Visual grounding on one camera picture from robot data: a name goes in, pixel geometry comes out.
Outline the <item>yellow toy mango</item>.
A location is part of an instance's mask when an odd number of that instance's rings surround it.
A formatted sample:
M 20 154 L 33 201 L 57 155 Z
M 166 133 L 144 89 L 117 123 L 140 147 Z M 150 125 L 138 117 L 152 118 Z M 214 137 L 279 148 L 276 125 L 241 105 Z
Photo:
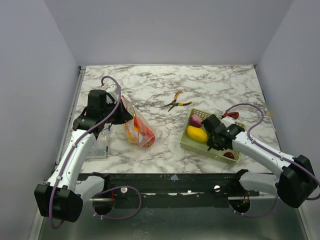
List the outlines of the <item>yellow toy mango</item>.
M 194 127 L 192 125 L 187 126 L 186 133 L 191 139 L 200 143 L 206 143 L 209 138 L 208 134 L 202 128 Z

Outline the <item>green perforated plastic basket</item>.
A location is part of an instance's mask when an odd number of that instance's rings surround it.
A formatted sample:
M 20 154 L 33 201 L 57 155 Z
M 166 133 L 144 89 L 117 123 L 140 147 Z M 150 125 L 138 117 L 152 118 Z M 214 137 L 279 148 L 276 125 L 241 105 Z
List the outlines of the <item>green perforated plastic basket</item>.
M 215 149 L 211 149 L 210 151 L 208 151 L 208 146 L 206 145 L 206 143 L 204 142 L 198 142 L 195 141 L 193 139 L 191 139 L 188 135 L 187 135 L 187 126 L 190 125 L 190 116 L 196 114 L 198 115 L 202 120 L 206 119 L 207 117 L 209 117 L 211 115 L 211 113 L 208 113 L 206 111 L 200 110 L 200 109 L 196 109 L 196 108 L 190 108 L 189 112 L 187 114 L 184 126 L 183 126 L 183 131 L 181 133 L 181 137 L 180 137 L 180 147 L 182 149 L 185 149 L 187 151 L 193 152 L 195 154 L 199 154 L 201 156 L 204 157 L 208 157 L 210 159 L 214 159 L 215 161 L 219 161 L 228 165 L 232 165 L 234 163 L 239 162 L 242 157 L 243 154 L 235 151 L 235 150 L 215 150 Z M 224 157 L 224 153 L 226 152 L 232 152 L 234 154 L 234 159 L 230 159 L 227 157 Z

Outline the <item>purple toy onion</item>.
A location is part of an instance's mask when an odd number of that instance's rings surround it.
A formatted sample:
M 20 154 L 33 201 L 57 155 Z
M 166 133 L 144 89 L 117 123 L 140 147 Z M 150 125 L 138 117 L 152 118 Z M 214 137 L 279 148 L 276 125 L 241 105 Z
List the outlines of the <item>purple toy onion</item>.
M 197 114 L 192 114 L 189 117 L 189 124 L 193 127 L 196 127 L 196 128 L 202 127 L 202 121 L 203 120 Z

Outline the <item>orange toy carrot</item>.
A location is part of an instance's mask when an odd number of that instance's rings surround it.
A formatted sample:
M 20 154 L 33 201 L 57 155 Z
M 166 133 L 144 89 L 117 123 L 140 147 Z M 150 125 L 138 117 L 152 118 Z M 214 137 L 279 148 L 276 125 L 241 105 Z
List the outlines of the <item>orange toy carrot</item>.
M 135 117 L 133 119 L 133 126 L 134 126 L 134 130 L 136 132 L 139 132 L 140 131 L 140 119 L 138 117 Z

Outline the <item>clear zip bag orange zipper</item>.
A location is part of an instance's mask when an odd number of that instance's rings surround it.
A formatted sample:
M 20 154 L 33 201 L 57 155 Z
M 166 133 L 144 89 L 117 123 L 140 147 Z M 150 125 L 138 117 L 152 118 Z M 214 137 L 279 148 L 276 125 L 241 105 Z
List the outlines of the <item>clear zip bag orange zipper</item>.
M 128 141 L 138 147 L 151 147 L 156 140 L 155 131 L 126 97 L 122 95 L 121 100 L 125 109 L 133 117 L 124 124 Z

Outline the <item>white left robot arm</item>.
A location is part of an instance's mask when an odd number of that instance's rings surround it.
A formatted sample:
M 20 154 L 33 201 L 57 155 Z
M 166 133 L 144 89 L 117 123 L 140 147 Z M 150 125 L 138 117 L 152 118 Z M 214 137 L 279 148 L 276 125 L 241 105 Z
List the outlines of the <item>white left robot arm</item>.
M 110 194 L 106 175 L 91 173 L 78 183 L 80 170 L 106 124 L 122 125 L 132 119 L 118 89 L 89 92 L 87 106 L 73 121 L 70 142 L 62 159 L 46 183 L 38 184 L 34 190 L 41 216 L 74 223 L 85 202 L 95 195 L 104 198 Z

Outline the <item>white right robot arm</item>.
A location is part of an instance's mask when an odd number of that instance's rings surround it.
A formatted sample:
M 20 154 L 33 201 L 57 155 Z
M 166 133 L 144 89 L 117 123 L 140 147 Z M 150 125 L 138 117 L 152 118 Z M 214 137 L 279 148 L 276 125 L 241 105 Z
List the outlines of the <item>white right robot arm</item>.
M 271 171 L 270 175 L 250 171 L 241 173 L 230 183 L 234 195 L 258 191 L 278 196 L 288 206 L 299 208 L 319 186 L 311 162 L 304 155 L 294 157 L 277 151 L 252 138 L 234 120 L 219 120 L 214 114 L 203 120 L 202 126 L 209 135 L 206 143 L 209 149 L 235 150 Z

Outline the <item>dark red toy fruit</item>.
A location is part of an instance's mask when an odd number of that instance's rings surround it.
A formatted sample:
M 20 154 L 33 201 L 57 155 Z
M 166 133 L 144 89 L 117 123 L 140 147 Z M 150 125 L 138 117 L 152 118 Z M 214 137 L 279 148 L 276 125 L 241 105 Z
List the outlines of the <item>dark red toy fruit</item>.
M 228 152 L 225 152 L 225 153 L 223 154 L 223 156 L 226 157 L 226 158 L 232 159 L 232 160 L 235 159 L 234 154 L 233 154 L 232 152 L 229 152 L 229 151 L 228 151 Z

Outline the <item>red black tool behind basket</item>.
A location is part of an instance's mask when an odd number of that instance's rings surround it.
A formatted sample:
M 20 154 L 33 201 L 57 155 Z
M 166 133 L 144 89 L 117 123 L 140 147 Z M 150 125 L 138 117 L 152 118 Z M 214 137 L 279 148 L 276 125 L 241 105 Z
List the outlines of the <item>red black tool behind basket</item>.
M 238 112 L 225 112 L 221 117 L 222 118 L 230 117 L 233 119 L 237 119 L 239 117 L 239 113 Z

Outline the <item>clear plastic box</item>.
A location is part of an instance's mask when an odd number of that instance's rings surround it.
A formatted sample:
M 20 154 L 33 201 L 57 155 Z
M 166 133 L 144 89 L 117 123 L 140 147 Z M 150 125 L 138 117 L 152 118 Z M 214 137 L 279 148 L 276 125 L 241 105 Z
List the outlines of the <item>clear plastic box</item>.
M 107 135 L 100 134 L 94 145 L 88 152 L 87 159 L 102 159 L 107 156 L 109 151 L 109 138 Z

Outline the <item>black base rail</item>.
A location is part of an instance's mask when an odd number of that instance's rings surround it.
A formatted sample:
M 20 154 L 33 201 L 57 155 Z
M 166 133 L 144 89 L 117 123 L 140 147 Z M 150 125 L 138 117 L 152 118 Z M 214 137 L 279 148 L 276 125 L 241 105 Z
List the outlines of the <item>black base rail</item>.
M 237 173 L 81 173 L 78 180 L 102 177 L 105 190 L 95 195 L 93 205 L 103 209 L 142 208 L 227 208 L 229 198 L 256 197 L 257 191 L 244 190 Z

